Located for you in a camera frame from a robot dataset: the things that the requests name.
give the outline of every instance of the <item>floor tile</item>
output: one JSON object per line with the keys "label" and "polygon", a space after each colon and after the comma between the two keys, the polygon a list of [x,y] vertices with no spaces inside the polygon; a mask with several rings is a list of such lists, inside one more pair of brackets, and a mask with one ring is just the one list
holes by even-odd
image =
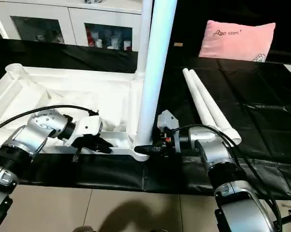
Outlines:
{"label": "floor tile", "polygon": [[85,225],[98,232],[182,232],[179,196],[93,190]]}
{"label": "floor tile", "polygon": [[180,195],[183,232],[218,232],[214,197]]}
{"label": "floor tile", "polygon": [[[276,201],[276,203],[280,209],[281,216],[282,217],[288,216],[289,215],[288,210],[291,209],[291,201]],[[276,220],[276,216],[274,215],[274,213],[272,212],[270,207],[266,204],[266,202],[263,201],[263,204],[264,204],[270,218],[273,221]],[[291,223],[283,225],[283,232],[291,232]]]}
{"label": "floor tile", "polygon": [[91,189],[16,187],[0,232],[72,232],[82,226]]}

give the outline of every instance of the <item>table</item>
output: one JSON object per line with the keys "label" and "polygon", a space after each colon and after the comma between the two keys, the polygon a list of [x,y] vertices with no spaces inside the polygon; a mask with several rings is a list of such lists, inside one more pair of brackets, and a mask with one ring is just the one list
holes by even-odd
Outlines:
{"label": "table", "polygon": [[[130,72],[136,53],[72,45],[0,40],[0,78],[10,63],[24,66]],[[193,68],[242,136],[240,148],[251,159],[276,199],[291,200],[291,73],[280,64],[210,58],[182,58],[169,53],[157,114],[168,109],[180,125],[200,123],[182,75]],[[156,193],[212,195],[199,157],[151,157],[137,162],[130,156],[40,154],[21,184],[117,189]],[[253,178],[240,159],[249,179]]]}

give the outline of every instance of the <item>white tube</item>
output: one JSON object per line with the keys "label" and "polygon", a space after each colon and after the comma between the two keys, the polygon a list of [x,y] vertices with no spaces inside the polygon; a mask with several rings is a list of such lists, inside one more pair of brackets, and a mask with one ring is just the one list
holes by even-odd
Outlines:
{"label": "white tube", "polygon": [[202,83],[202,81],[197,76],[194,70],[189,71],[195,85],[197,86],[207,108],[209,109],[212,118],[214,119],[216,125],[224,132],[228,137],[230,137],[236,144],[241,143],[241,137],[239,133],[231,127],[225,115],[222,113],[221,109],[218,107],[216,102],[211,97],[210,93]]}
{"label": "white tube", "polygon": [[208,110],[201,94],[198,91],[198,88],[195,86],[195,83],[193,82],[193,79],[190,76],[189,70],[183,69],[183,74],[184,74],[186,83],[188,84],[190,94],[192,95],[194,104],[196,106],[196,109],[198,111],[198,114],[202,123],[204,125],[217,128],[217,125],[215,124],[215,121],[212,118],[210,111]]}
{"label": "white tube", "polygon": [[126,133],[133,140],[137,134],[143,83],[144,81],[142,79],[132,80],[130,83]]}
{"label": "white tube", "polygon": [[140,26],[140,44],[136,78],[144,78],[146,72],[146,58],[149,47],[153,0],[143,0]]}
{"label": "white tube", "polygon": [[159,100],[171,30],[177,0],[157,0],[154,3],[145,80],[134,145],[151,144],[151,134]]}

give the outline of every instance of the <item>black cloth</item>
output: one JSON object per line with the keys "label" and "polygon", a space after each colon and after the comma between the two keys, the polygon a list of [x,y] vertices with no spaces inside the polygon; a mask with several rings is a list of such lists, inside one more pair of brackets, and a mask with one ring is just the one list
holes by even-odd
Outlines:
{"label": "black cloth", "polygon": [[[0,78],[5,66],[130,72],[136,53],[90,47],[0,40]],[[182,74],[194,69],[231,125],[242,136],[240,148],[267,183],[276,199],[291,200],[291,73],[280,64],[182,58],[169,53],[157,114],[168,109],[180,125],[200,123]],[[159,193],[212,195],[213,190],[198,157],[189,153],[146,162],[130,156],[40,154],[22,178],[22,184],[121,189]],[[250,180],[258,182],[240,159]]]}

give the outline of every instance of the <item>white pole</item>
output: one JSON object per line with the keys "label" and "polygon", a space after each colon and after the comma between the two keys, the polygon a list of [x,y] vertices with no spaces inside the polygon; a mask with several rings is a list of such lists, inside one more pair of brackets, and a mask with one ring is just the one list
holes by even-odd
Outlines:
{"label": "white pole", "polygon": [[232,128],[229,121],[225,117],[225,115],[222,113],[221,109],[218,107],[202,81],[197,76],[196,72],[194,70],[189,71],[195,85],[197,86],[197,89],[199,90],[207,108],[209,109],[212,118],[214,119],[217,126],[221,129],[222,132],[224,132],[228,137],[230,137],[236,144],[241,143],[241,137],[239,133]]}
{"label": "white pole", "polygon": [[196,87],[192,77],[190,76],[189,70],[183,69],[183,74],[184,74],[186,83],[188,84],[190,94],[192,95],[194,104],[196,106],[196,109],[198,111],[198,114],[202,123],[204,125],[217,128],[217,125],[215,124],[215,121],[212,118],[210,111],[208,110],[200,92],[198,91],[198,88]]}
{"label": "white pole", "polygon": [[177,0],[156,0],[152,17],[145,80],[134,145],[151,144],[151,134],[159,100]]}
{"label": "white pole", "polygon": [[146,72],[146,58],[149,47],[153,0],[143,0],[141,12],[140,44],[136,78],[144,78]]}

